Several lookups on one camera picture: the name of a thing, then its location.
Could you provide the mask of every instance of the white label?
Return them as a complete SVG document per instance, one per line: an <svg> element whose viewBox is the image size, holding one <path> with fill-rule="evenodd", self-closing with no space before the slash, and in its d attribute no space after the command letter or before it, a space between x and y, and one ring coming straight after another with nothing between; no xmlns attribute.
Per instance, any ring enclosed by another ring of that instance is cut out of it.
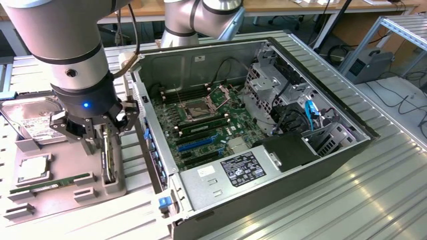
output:
<svg viewBox="0 0 427 240"><path fill-rule="evenodd" d="M196 129L191 130L189 132L191 132L191 133L197 132L197 131L200 131L200 130L207 129L208 127L209 127L209 126L199 127L199 128L196 128Z"/></svg>
<svg viewBox="0 0 427 240"><path fill-rule="evenodd" d="M34 117L24 119L21 121L22 127L25 128L29 136L37 141L58 138L62 136L61 133L50 129L49 123L49 116Z"/></svg>
<svg viewBox="0 0 427 240"><path fill-rule="evenodd" d="M58 187L60 187L60 185L52 184L52 185L49 185L49 186L38 187L38 188L36 188L36 189L33 189L33 190L30 190L30 191L34 193L34 192L41 192L41 191L44 191L44 190L54 189L54 188L58 188Z"/></svg>
<svg viewBox="0 0 427 240"><path fill-rule="evenodd" d="M200 168L197 170L197 173L199 173L200 178L205 177L209 174L213 174L215 173L213 166L211 165L211 166L207 166L204 168Z"/></svg>
<svg viewBox="0 0 427 240"><path fill-rule="evenodd" d="M263 172L263 169L257 169L253 173L255 174L259 174L259 173L261 173Z"/></svg>
<svg viewBox="0 0 427 240"><path fill-rule="evenodd" d="M193 58L193 61L195 62L201 62L201 61L204 61L205 60L205 56L203 55L203 56L196 56L195 58Z"/></svg>

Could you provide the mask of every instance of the power supply label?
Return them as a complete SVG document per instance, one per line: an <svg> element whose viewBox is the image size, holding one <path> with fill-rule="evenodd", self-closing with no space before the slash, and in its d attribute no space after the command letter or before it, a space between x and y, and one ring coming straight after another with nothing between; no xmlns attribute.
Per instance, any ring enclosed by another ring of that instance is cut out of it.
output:
<svg viewBox="0 0 427 240"><path fill-rule="evenodd" d="M231 184L235 187L239 187L267 175L251 151L221 161L220 165L224 168Z"/></svg>

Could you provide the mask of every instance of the blue latch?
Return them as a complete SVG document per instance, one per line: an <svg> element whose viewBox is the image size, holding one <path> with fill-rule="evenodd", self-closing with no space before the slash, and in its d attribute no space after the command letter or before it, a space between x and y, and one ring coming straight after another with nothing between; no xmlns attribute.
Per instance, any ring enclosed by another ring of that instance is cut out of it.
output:
<svg viewBox="0 0 427 240"><path fill-rule="evenodd" d="M169 196L161 197L158 199L158 209L164 209L169 205L172 205L172 198Z"/></svg>
<svg viewBox="0 0 427 240"><path fill-rule="evenodd" d="M317 111L313 101L311 100L305 101L305 115L309 121L309 130L313 131L315 130L313 117L319 117L320 113Z"/></svg>

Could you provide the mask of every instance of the aluminum extrusion table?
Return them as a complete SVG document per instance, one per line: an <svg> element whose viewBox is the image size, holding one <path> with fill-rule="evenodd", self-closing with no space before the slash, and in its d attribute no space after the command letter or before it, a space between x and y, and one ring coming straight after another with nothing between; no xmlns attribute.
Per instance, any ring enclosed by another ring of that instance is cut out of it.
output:
<svg viewBox="0 0 427 240"><path fill-rule="evenodd" d="M292 34L272 31L241 34L235 39L261 37L273 37L280 42L381 137L329 177L201 239L425 238L427 154L423 143L388 118L387 113ZM215 41L211 38L201 40L203 43ZM156 47L153 43L141 45L142 50ZM105 49L112 71L118 68L118 53L132 50L133 46ZM38 80L40 84L34 86L38 89L49 86L46 83L40 86L45 80L33 57L16 57L10 89L25 91L34 80ZM122 97L118 82L116 89ZM132 175L125 179L129 194L8 227L1 230L2 236L13 234L13 239L21 239L26 234L33 238L34 233L46 233L56 239L171 238L167 227L156 221L157 211L150 206L153 190L136 134L122 138L124 164L128 165L124 168ZM0 152L0 156L6 152L8 149ZM0 175L8 164L5 161L0 166Z"/></svg>
<svg viewBox="0 0 427 240"><path fill-rule="evenodd" d="M417 62L427 54L427 14L404 16L380 16L367 32L359 47L351 53L348 59L344 60L339 67L339 72L345 75L351 66L353 65L360 52L365 49L369 40L376 35L380 26L384 26L395 34L400 35L407 41L415 44L423 52L417 55L415 60L407 66L403 76L409 72Z"/></svg>

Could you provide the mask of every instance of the metal shelf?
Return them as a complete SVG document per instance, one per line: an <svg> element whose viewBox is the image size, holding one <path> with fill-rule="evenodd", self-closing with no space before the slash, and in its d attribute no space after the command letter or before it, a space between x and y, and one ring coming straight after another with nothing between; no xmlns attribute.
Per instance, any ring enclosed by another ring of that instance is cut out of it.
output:
<svg viewBox="0 0 427 240"><path fill-rule="evenodd" d="M385 16L380 21L380 25L427 51L427 16Z"/></svg>
<svg viewBox="0 0 427 240"><path fill-rule="evenodd" d="M384 26L393 33L401 36L407 41L415 44L420 49L427 51L427 14L380 16L373 26L371 27L368 33L365 34L364 39L359 44L359 47L339 67L339 71L343 75L347 74L351 66L353 65L357 59L360 52L363 51L363 49L365 49L367 45L369 44L369 40L376 34L380 26ZM411 63L408 69L411 69L415 66L419 60L420 57L416 58L415 62Z"/></svg>

